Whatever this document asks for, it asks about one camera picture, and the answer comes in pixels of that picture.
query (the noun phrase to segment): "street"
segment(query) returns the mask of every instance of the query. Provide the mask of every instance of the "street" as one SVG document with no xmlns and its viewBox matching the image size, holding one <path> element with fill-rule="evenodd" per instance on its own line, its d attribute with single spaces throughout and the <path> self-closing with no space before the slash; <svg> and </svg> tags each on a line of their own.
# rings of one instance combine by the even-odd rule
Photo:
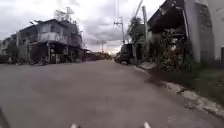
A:
<svg viewBox="0 0 224 128">
<path fill-rule="evenodd" d="M 0 65 L 0 106 L 11 128 L 221 128 L 184 107 L 133 66 L 111 60 Z"/>
</svg>

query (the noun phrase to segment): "curb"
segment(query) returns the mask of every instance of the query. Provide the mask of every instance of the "curb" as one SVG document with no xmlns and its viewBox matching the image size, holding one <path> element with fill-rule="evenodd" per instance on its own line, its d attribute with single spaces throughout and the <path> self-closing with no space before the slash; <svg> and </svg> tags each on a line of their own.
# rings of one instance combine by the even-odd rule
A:
<svg viewBox="0 0 224 128">
<path fill-rule="evenodd" d="M 135 69 L 144 73 L 147 76 L 150 76 L 148 72 L 146 72 L 146 69 L 140 66 L 135 66 Z M 167 81 L 161 81 L 161 83 L 162 86 L 164 86 L 169 92 L 175 95 L 183 96 L 187 101 L 187 103 L 185 104 L 186 108 L 189 109 L 197 108 L 199 110 L 205 111 L 207 113 L 212 113 L 224 119 L 224 108 L 220 104 L 215 103 L 205 97 L 202 97 L 198 95 L 196 92 L 190 91 L 181 85 Z"/>
</svg>

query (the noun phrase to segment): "grass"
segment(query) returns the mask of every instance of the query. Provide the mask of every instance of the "grass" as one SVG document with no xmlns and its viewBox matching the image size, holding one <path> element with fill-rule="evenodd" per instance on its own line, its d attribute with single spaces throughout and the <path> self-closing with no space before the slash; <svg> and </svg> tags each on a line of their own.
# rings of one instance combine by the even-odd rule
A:
<svg viewBox="0 0 224 128">
<path fill-rule="evenodd" d="M 224 106 L 224 70 L 201 68 L 193 72 L 150 71 L 156 78 L 180 84 Z"/>
</svg>

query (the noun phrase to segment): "house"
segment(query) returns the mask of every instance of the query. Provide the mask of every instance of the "house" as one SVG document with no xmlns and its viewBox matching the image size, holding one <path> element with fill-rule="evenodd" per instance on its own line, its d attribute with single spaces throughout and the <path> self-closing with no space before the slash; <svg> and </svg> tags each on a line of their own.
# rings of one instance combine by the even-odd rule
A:
<svg viewBox="0 0 224 128">
<path fill-rule="evenodd" d="M 82 36 L 77 24 L 69 21 L 38 21 L 38 24 L 20 30 L 17 34 L 19 59 L 25 62 L 57 59 L 73 61 L 79 57 Z"/>
<path fill-rule="evenodd" d="M 222 12 L 223 0 L 166 0 L 148 21 L 149 31 L 155 36 L 175 29 L 191 43 L 195 60 L 213 63 L 224 58 Z"/>
</svg>

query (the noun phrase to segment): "balcony railing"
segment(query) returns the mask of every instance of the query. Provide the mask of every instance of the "balcony railing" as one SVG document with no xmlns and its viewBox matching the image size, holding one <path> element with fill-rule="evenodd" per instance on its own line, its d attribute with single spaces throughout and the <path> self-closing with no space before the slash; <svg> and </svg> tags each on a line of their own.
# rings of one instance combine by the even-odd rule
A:
<svg viewBox="0 0 224 128">
<path fill-rule="evenodd" d="M 38 34 L 38 42 L 55 41 L 62 44 L 67 44 L 67 37 L 62 36 L 55 32 L 48 32 L 43 34 Z"/>
</svg>

